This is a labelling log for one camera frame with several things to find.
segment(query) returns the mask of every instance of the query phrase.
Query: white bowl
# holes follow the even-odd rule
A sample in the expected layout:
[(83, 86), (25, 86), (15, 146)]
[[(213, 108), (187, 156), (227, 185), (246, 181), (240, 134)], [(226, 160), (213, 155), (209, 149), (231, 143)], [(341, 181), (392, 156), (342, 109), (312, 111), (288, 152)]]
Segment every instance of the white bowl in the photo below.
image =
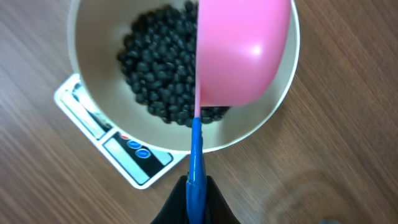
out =
[[(116, 61), (123, 37), (138, 14), (163, 4), (182, 8), (185, 0), (74, 0), (68, 21), (72, 67), (111, 124), (141, 144), (161, 151), (190, 153), (191, 129), (165, 124), (134, 101)], [(256, 102), (231, 108), (219, 122), (205, 124), (203, 151), (230, 146), (260, 128), (282, 103), (292, 83), (300, 50), (299, 18), (292, 1), (289, 34), (278, 73)]]

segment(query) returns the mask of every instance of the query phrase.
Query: black bean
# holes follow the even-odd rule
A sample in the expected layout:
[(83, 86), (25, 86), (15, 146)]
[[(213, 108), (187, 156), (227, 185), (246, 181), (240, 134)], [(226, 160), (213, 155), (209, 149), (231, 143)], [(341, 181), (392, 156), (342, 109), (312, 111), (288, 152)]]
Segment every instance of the black bean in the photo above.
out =
[(150, 52), (150, 50), (145, 49), (142, 51), (142, 59), (146, 62), (151, 62), (152, 59), (152, 53)]
[(148, 12), (146, 14), (146, 24), (147, 25), (152, 25), (155, 22), (155, 13), (154, 12)]
[(173, 63), (171, 63), (171, 62), (167, 62), (166, 63), (166, 67), (170, 71), (174, 71), (175, 70), (175, 65)]
[(125, 66), (122, 66), (121, 70), (122, 70), (122, 73), (125, 75), (127, 75), (129, 73), (129, 69), (126, 68)]
[(141, 37), (135, 37), (134, 38), (134, 46), (138, 48), (142, 48), (144, 46), (144, 40)]
[(198, 30), (197, 21), (194, 21), (194, 22), (193, 22), (193, 30), (195, 31), (195, 32), (193, 33), (193, 35), (194, 35), (195, 38), (196, 38), (196, 36), (197, 36), (197, 30)]
[(150, 45), (150, 44), (152, 43), (152, 38), (150, 37), (149, 34), (146, 34), (146, 35), (144, 36), (143, 43), (146, 44), (146, 45)]
[(192, 78), (195, 78), (195, 67), (188, 64), (185, 68), (188, 75), (192, 76)]
[(167, 111), (166, 110), (161, 110), (158, 114), (160, 117), (166, 117), (167, 116)]
[(185, 121), (185, 125), (186, 125), (186, 127), (188, 127), (188, 128), (192, 128), (192, 119), (188, 119), (188, 120), (186, 120)]
[(183, 27), (183, 25), (184, 25), (184, 23), (183, 23), (183, 21), (181, 19), (177, 19), (175, 21), (175, 26), (176, 27)]
[(176, 105), (171, 105), (171, 106), (169, 106), (169, 111), (171, 113), (177, 113), (178, 111), (180, 111), (180, 108)]
[(193, 11), (192, 13), (187, 14), (187, 19), (191, 22), (196, 22), (198, 19), (198, 14), (196, 11)]
[(149, 37), (150, 37), (150, 42), (152, 42), (152, 36), (155, 34), (155, 29), (153, 28), (153, 27), (148, 27), (148, 29), (147, 29), (147, 34), (149, 35)]
[(211, 122), (213, 122), (211, 117), (201, 117), (201, 122), (203, 124), (210, 124)]
[(134, 83), (132, 84), (132, 86), (131, 86), (131, 90), (132, 90), (135, 94), (139, 93), (139, 92), (141, 91), (141, 85), (140, 85), (140, 83), (139, 83), (139, 82), (134, 82)]
[(167, 26), (163, 26), (160, 28), (160, 32), (161, 35), (167, 35), (167, 33), (169, 33), (169, 28)]
[(159, 99), (159, 95), (156, 92), (152, 91), (150, 93), (149, 99), (152, 101), (157, 101)]
[(155, 81), (154, 83), (152, 83), (152, 85), (150, 86), (153, 90), (157, 90), (158, 88), (160, 88), (163, 85), (163, 82), (160, 80)]
[(184, 4), (184, 7), (187, 12), (192, 12), (193, 9), (195, 8), (195, 6), (193, 5), (193, 3), (191, 1), (186, 1)]
[(167, 90), (170, 91), (170, 93), (173, 93), (174, 92), (174, 85), (173, 84), (169, 84), (167, 86)]
[(186, 93), (183, 93), (183, 94), (181, 95), (181, 98), (182, 98), (183, 100), (185, 100), (185, 101), (188, 101), (188, 100), (191, 100), (191, 99), (192, 99), (192, 97), (191, 97), (190, 95), (186, 94)]
[(166, 62), (173, 62), (176, 56), (177, 56), (177, 54), (174, 52), (167, 52), (164, 60)]
[(183, 111), (189, 111), (190, 105), (183, 105), (182, 110)]
[(168, 89), (163, 90), (163, 92), (162, 92), (162, 99), (163, 99), (164, 101), (168, 102), (169, 99), (170, 99), (170, 96), (171, 96), (171, 92), (170, 92)]
[(166, 103), (164, 103), (163, 101), (156, 101), (155, 105), (156, 105), (156, 107), (158, 107), (162, 110), (166, 109)]
[(177, 115), (175, 113), (170, 113), (170, 119), (172, 121), (176, 121), (177, 120)]
[(191, 85), (189, 85), (189, 83), (185, 84), (185, 91), (186, 91), (187, 93), (190, 93), (190, 92), (191, 92)]
[(177, 97), (176, 98), (176, 102), (177, 102), (178, 105), (183, 105), (184, 104), (184, 99), (181, 98), (181, 97)]
[(177, 43), (177, 41), (180, 40), (180, 36), (178, 36), (178, 34), (170, 33), (169, 35), (170, 35), (172, 41), (174, 41), (175, 43)]
[(158, 21), (161, 21), (164, 18), (164, 10), (163, 9), (158, 9), (155, 11), (155, 17), (158, 19)]
[(160, 54), (158, 52), (153, 52), (152, 56), (154, 59), (157, 59), (157, 60), (160, 59)]
[(132, 82), (139, 82), (139, 75), (136, 72), (130, 73), (130, 81)]
[(185, 120), (177, 119), (177, 124), (178, 125), (184, 125), (184, 123), (185, 123)]
[(178, 35), (181, 35), (181, 36), (185, 36), (185, 34), (186, 34), (184, 27), (181, 27), (181, 26), (175, 28), (175, 33)]
[(145, 79), (148, 82), (154, 82), (155, 81), (155, 75), (152, 72), (149, 72), (145, 75)]
[(228, 110), (229, 110), (229, 108), (225, 108), (225, 109), (221, 110), (221, 115), (224, 115), (225, 113), (227, 113)]
[(140, 93), (136, 94), (136, 102), (137, 103), (144, 102), (144, 97)]
[(184, 43), (184, 41), (183, 41), (182, 39), (178, 39), (178, 40), (176, 41), (176, 44), (177, 44), (177, 46), (178, 46), (180, 49), (185, 49), (185, 43)]
[(169, 27), (172, 27), (174, 25), (174, 20), (172, 18), (168, 18), (166, 19), (166, 23), (169, 25)]
[(191, 95), (195, 96), (195, 86), (193, 86), (192, 89), (191, 89)]
[(159, 71), (156, 73), (156, 77), (161, 80), (168, 79), (167, 73), (165, 71)]
[(214, 115), (213, 119), (214, 119), (215, 121), (221, 121), (221, 119), (223, 119), (223, 117), (222, 117), (222, 115), (220, 115), (220, 114), (216, 114), (216, 115)]
[(128, 39), (128, 40), (126, 40), (125, 42), (124, 42), (124, 46), (127, 48), (127, 49), (132, 49), (133, 47), (134, 47), (134, 39)]
[(208, 110), (206, 110), (206, 109), (201, 109), (201, 111), (200, 111), (200, 116), (202, 116), (202, 117), (209, 117), (210, 114), (209, 114)]
[(155, 115), (155, 107), (152, 105), (148, 105), (148, 112), (152, 115)]
[(182, 61), (189, 64), (191, 62), (191, 56), (189, 54), (184, 55)]
[(185, 77), (187, 76), (187, 73), (185, 72), (185, 67), (180, 65), (177, 67), (177, 73), (181, 76), (181, 77)]
[(187, 44), (187, 49), (189, 52), (195, 52), (196, 51), (196, 45), (193, 42), (189, 42)]
[(127, 68), (132, 68), (134, 65), (134, 62), (131, 59), (127, 59), (124, 61), (124, 66), (126, 66)]
[(171, 121), (171, 119), (170, 118), (167, 118), (167, 117), (163, 117), (162, 118), (162, 121), (164, 122), (164, 123), (166, 123), (166, 124), (170, 124), (172, 121)]
[(192, 33), (195, 31), (195, 29), (193, 28), (193, 23), (190, 21), (185, 21), (184, 23), (184, 28), (188, 33)]
[(170, 44), (172, 43), (172, 39), (171, 39), (169, 36), (165, 36), (165, 37), (164, 37), (164, 42), (165, 42), (167, 45), (170, 45)]
[(155, 115), (156, 116), (160, 116), (161, 111), (162, 111), (162, 109), (155, 107)]
[(173, 10), (173, 18), (179, 18), (180, 17), (180, 15), (181, 15), (181, 12), (178, 10), (178, 9), (174, 9)]
[(176, 102), (177, 102), (177, 97), (175, 97), (175, 96), (170, 96), (169, 103), (170, 103), (171, 105), (174, 105), (174, 104), (176, 104)]
[(131, 85), (131, 84), (132, 84), (132, 81), (131, 81), (131, 79), (130, 79), (129, 77), (126, 77), (126, 78), (125, 78), (125, 81), (126, 81), (126, 83), (127, 83), (128, 85)]
[(157, 62), (152, 62), (151, 69), (153, 71), (156, 71), (157, 65), (158, 65)]
[(148, 72), (149, 71), (149, 66), (145, 62), (138, 62), (137, 64), (137, 71), (138, 72)]
[(173, 40), (173, 38), (176, 35), (176, 33), (175, 33), (175, 31), (173, 29), (170, 29), (169, 32), (167, 33), (167, 35)]
[(184, 12), (184, 11), (181, 12), (180, 19), (183, 20), (183, 21), (184, 21), (184, 20), (187, 20), (187, 19), (188, 19), (187, 12)]
[(184, 85), (183, 85), (182, 83), (176, 84), (176, 86), (175, 86), (175, 92), (176, 92), (177, 94), (183, 93), (183, 92), (184, 92)]
[(181, 61), (180, 59), (175, 59), (174, 64), (175, 64), (175, 66), (180, 66), (180, 65), (182, 65), (183, 63), (182, 63), (182, 61)]
[(187, 83), (189, 83), (189, 84), (194, 84), (195, 83), (195, 80), (193, 79), (192, 76), (188, 76), (187, 77)]
[(218, 106), (215, 106), (211, 109), (211, 112), (213, 112), (214, 114), (220, 114), (221, 113), (221, 108)]
[(178, 75), (177, 73), (174, 73), (173, 81), (177, 82), (177, 83), (180, 82), (181, 81), (180, 75)]
[(148, 99), (149, 94), (148, 94), (148, 89), (146, 87), (141, 88), (141, 95), (144, 97), (144, 99)]
[(139, 58), (139, 52), (137, 49), (131, 49), (127, 52), (127, 56), (132, 58)]
[(160, 63), (157, 65), (156, 69), (154, 69), (154, 71), (158, 72), (158, 71), (165, 71), (167, 68), (167, 66), (163, 63)]
[(126, 53), (125, 53), (125, 52), (118, 53), (117, 59), (118, 59), (118, 61), (120, 61), (120, 62), (125, 61), (125, 59), (127, 59)]
[(157, 43), (160, 40), (160, 36), (157, 34), (152, 35), (152, 40), (154, 41), (154, 43)]
[(159, 28), (166, 26), (166, 24), (164, 23), (164, 20), (159, 20), (156, 22), (157, 25), (159, 25)]
[(131, 41), (132, 38), (133, 38), (133, 35), (131, 35), (131, 34), (125, 35), (125, 36), (123, 37), (123, 44), (124, 44), (124, 46), (126, 46), (127, 42)]
[(184, 51), (184, 50), (182, 50), (181, 52), (180, 52), (180, 60), (182, 60), (182, 62), (184, 61), (184, 57), (186, 56), (188, 54), (188, 52), (186, 52), (186, 51)]

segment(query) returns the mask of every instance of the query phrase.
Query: digital scale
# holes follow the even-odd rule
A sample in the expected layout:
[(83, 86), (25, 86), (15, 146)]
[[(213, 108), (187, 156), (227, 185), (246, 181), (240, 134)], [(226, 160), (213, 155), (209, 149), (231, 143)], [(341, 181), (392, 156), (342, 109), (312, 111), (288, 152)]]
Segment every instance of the digital scale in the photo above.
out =
[(185, 154), (143, 146), (112, 126), (72, 75), (54, 94), (55, 103), (135, 188), (146, 189), (179, 163)]

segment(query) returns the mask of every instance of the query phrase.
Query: bowl rim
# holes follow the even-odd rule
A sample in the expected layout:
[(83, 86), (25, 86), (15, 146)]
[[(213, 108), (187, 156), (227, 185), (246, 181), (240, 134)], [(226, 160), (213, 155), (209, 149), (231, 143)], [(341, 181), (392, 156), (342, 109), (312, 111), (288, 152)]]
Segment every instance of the bowl rim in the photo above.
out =
[[(77, 54), (76, 54), (76, 48), (75, 48), (75, 26), (76, 26), (76, 19), (77, 19), (77, 14), (78, 14), (78, 10), (79, 10), (79, 6), (80, 6), (80, 2), (81, 0), (72, 0), (71, 5), (70, 5), (70, 9), (69, 9), (69, 13), (68, 13), (68, 24), (67, 24), (67, 44), (68, 44), (68, 54), (69, 54), (69, 60), (70, 63), (72, 65), (72, 69), (74, 73), (80, 74), (80, 69), (79, 69), (79, 65), (78, 65), (78, 59), (77, 59)], [(241, 136), (240, 138), (235, 139), (234, 141), (231, 141), (227, 144), (223, 144), (217, 147), (212, 147), (209, 149), (204, 149), (203, 152), (212, 152), (212, 151), (217, 151), (219, 149), (223, 149), (225, 147), (228, 146), (232, 146), (233, 144), (236, 144), (237, 142), (242, 141), (243, 139), (245, 139), (246, 137), (248, 137), (249, 135), (251, 135), (252, 133), (254, 133), (255, 131), (257, 131), (262, 125), (264, 125), (269, 118), (275, 113), (275, 111), (279, 108), (279, 106), (282, 104), (283, 100), (286, 97), (287, 92), (290, 89), (290, 86), (292, 85), (293, 79), (294, 79), (294, 75), (295, 72), (297, 70), (297, 65), (299, 62), (299, 55), (300, 55), (300, 42), (301, 42), (301, 36), (300, 36), (300, 23), (299, 23), (299, 14), (297, 12), (297, 7), (296, 4), (294, 2), (294, 0), (291, 0), (292, 3), (292, 15), (294, 18), (294, 23), (295, 23), (295, 27), (296, 27), (296, 51), (295, 51), (295, 58), (294, 58), (294, 66), (292, 69), (292, 73), (290, 74), (290, 78), (289, 81), (287, 83), (287, 85), (285, 86), (285, 90), (282, 94), (282, 96), (280, 97), (278, 103), (275, 105), (274, 109), (271, 111), (271, 113), (268, 114), (268, 116), (266, 116), (256, 127), (254, 127), (252, 130), (250, 130), (249, 132), (247, 132), (246, 134), (244, 134), (243, 136)], [(81, 77), (81, 82), (83, 84), (83, 86), (86, 88), (84, 80)], [(92, 96), (90, 95), (89, 91), (86, 91), (88, 96), (90, 98), (92, 98)], [(120, 129), (121, 131), (123, 131), (121, 128), (119, 128), (118, 125), (114, 124), (112, 122), (111, 119), (109, 119), (107, 117), (107, 115), (101, 110), (101, 108), (99, 106), (97, 106), (97, 108), (99, 109), (99, 111), (103, 114), (103, 116), (114, 126), (117, 127), (118, 129)], [(139, 144), (145, 145), (151, 149), (155, 149), (155, 150), (159, 150), (159, 151), (164, 151), (164, 152), (170, 152), (170, 153), (174, 153), (174, 154), (190, 154), (191, 151), (187, 150), (187, 151), (177, 151), (177, 150), (173, 150), (173, 149), (166, 149), (163, 147), (159, 147), (159, 146), (153, 146), (147, 142), (144, 141), (140, 141), (136, 138), (134, 138), (133, 136), (129, 135), (128, 133), (126, 133), (127, 136), (131, 137), (131, 139), (134, 139), (135, 141), (137, 141)]]

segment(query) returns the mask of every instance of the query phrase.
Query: scale button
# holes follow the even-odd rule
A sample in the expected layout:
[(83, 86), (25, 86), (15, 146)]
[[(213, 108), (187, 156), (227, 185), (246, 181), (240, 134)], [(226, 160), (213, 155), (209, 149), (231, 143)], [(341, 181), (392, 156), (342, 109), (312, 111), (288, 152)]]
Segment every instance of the scale button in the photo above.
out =
[(119, 133), (119, 136), (120, 136), (121, 139), (129, 140), (129, 137), (127, 137), (125, 134)]
[(139, 144), (138, 142), (135, 142), (133, 140), (130, 140), (127, 142), (127, 146), (129, 146), (132, 149), (139, 149), (141, 148), (141, 144)]
[(141, 159), (147, 159), (150, 156), (150, 152), (147, 149), (138, 149), (136, 151), (136, 156)]

